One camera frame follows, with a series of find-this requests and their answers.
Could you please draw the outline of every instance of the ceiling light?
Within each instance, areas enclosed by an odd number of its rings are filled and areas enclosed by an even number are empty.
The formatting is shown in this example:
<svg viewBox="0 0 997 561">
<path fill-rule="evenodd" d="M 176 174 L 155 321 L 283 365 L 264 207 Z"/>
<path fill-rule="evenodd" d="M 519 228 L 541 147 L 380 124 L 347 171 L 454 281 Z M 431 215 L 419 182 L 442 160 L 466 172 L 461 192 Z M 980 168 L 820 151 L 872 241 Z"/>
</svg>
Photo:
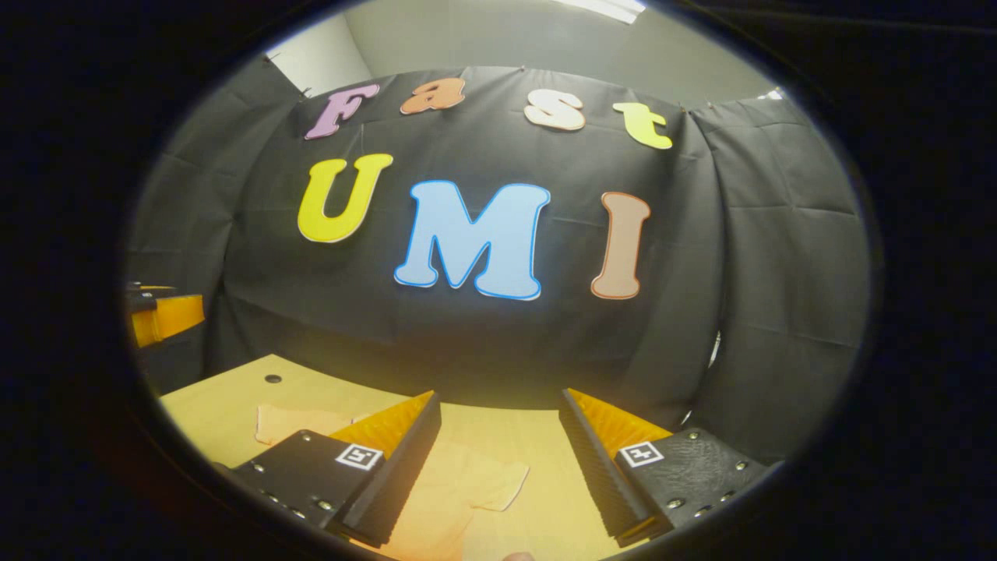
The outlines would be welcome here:
<svg viewBox="0 0 997 561">
<path fill-rule="evenodd" d="M 644 11 L 644 6 L 636 0 L 554 0 L 554 2 L 583 8 L 628 25 Z"/>
</svg>

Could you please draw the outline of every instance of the table surface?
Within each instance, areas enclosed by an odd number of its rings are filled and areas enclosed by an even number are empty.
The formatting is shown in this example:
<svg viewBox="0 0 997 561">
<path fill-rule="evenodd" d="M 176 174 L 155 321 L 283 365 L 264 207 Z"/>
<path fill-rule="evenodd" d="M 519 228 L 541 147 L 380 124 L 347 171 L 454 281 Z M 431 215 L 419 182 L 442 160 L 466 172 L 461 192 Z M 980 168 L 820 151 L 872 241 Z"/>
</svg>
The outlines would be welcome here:
<svg viewBox="0 0 997 561">
<path fill-rule="evenodd" d="M 283 379 L 270 383 L 264 380 L 268 374 Z M 162 403 L 208 460 L 234 467 L 268 448 L 254 438 L 259 404 L 355 416 L 408 398 L 271 354 L 169 393 Z M 515 551 L 528 551 L 540 561 L 584 561 L 646 542 L 620 548 L 606 535 L 556 410 L 442 403 L 441 416 L 441 440 L 529 466 L 521 492 L 505 512 L 475 511 L 465 533 L 466 561 L 499 561 Z"/>
</svg>

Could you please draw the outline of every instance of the letter m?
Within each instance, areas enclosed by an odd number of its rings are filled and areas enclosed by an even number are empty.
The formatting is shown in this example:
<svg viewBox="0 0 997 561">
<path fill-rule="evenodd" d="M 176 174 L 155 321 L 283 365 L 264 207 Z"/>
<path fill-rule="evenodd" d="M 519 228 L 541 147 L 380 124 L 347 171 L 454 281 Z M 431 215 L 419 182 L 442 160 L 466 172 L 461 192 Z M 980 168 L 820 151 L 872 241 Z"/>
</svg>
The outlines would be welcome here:
<svg viewBox="0 0 997 561">
<path fill-rule="evenodd" d="M 474 221 L 461 192 L 449 181 L 426 181 L 412 187 L 416 219 L 409 254 L 395 269 L 395 281 L 428 287 L 439 276 L 432 267 L 433 246 L 440 251 L 447 282 L 458 288 L 485 250 L 485 271 L 475 288 L 488 296 L 532 300 L 540 296 L 533 278 L 533 242 L 540 209 L 550 201 L 543 187 L 510 184 L 498 190 Z"/>
</svg>

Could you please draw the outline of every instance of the orange cloth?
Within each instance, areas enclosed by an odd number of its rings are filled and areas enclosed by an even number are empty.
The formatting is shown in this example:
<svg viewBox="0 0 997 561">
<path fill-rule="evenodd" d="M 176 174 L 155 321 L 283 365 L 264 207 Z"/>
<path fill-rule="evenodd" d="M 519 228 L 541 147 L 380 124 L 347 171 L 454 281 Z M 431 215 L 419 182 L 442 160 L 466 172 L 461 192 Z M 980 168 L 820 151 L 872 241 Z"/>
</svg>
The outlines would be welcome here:
<svg viewBox="0 0 997 561">
<path fill-rule="evenodd" d="M 263 403 L 256 407 L 256 441 L 273 445 L 303 429 L 319 434 L 350 424 L 350 417 L 331 411 L 294 411 Z"/>
<path fill-rule="evenodd" d="M 351 541 L 400 561 L 461 561 L 473 509 L 506 510 L 528 473 L 524 463 L 495 461 L 438 438 L 391 540 L 377 549 Z"/>
</svg>

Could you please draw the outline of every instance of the letter i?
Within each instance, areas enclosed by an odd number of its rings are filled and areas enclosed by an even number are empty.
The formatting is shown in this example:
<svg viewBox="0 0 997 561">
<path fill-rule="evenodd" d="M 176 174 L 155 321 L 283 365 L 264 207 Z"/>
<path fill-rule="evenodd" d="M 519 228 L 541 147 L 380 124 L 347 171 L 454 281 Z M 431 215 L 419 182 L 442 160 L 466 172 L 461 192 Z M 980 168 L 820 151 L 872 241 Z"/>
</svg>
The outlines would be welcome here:
<svg viewBox="0 0 997 561">
<path fill-rule="evenodd" d="M 625 193 L 603 193 L 602 206 L 609 213 L 609 236 L 602 273 L 592 280 L 592 293 L 600 298 L 628 299 L 640 292 L 637 254 L 640 230 L 651 216 L 647 203 Z"/>
</svg>

